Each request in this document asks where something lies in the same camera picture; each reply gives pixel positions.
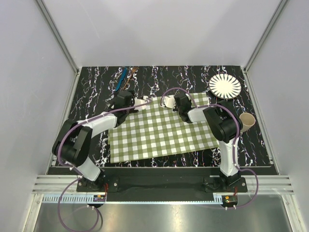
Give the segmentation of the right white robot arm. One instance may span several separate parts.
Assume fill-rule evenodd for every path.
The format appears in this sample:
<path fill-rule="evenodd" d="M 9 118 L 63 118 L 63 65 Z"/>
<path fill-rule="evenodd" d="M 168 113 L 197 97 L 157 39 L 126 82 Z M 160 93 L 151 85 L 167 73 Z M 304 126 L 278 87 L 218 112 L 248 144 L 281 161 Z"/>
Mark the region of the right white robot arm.
<path fill-rule="evenodd" d="M 223 191 L 231 191 L 240 179 L 236 158 L 240 130 L 243 123 L 235 115 L 229 102 L 222 100 L 210 106 L 192 107 L 192 101 L 184 93 L 174 96 L 175 110 L 186 123 L 206 121 L 214 137 L 219 141 L 221 153 L 219 186 Z"/>

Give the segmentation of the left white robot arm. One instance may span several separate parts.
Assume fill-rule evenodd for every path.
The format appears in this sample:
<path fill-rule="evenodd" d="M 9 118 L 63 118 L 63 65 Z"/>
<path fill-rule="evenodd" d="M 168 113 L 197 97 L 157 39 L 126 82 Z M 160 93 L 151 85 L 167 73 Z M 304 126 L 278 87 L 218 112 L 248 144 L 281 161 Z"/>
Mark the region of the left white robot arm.
<path fill-rule="evenodd" d="M 66 120 L 53 144 L 52 153 L 58 161 L 68 162 L 79 175 L 87 179 L 93 191 L 104 187 L 103 171 L 89 157 L 93 137 L 121 125 L 134 112 L 133 90 L 121 90 L 111 100 L 105 112 L 81 121 Z"/>

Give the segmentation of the white blue striped plate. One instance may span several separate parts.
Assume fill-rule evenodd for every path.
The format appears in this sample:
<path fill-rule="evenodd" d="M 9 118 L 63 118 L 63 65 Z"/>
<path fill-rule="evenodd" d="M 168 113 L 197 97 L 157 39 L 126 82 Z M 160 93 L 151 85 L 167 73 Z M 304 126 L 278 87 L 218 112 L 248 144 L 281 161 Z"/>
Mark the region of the white blue striped plate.
<path fill-rule="evenodd" d="M 241 93 L 241 84 L 229 74 L 214 75 L 209 81 L 210 91 L 218 98 L 233 99 Z"/>

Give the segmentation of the green checkered cloth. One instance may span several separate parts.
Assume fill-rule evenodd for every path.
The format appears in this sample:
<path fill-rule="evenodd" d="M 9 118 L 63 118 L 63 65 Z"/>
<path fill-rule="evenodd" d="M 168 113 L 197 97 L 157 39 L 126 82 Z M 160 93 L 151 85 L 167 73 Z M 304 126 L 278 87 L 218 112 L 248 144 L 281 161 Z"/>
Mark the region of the green checkered cloth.
<path fill-rule="evenodd" d="M 129 115 L 109 130 L 112 163 L 157 158 L 217 148 L 218 140 L 207 122 L 185 123 L 178 112 L 160 106 L 153 98 L 145 110 Z"/>

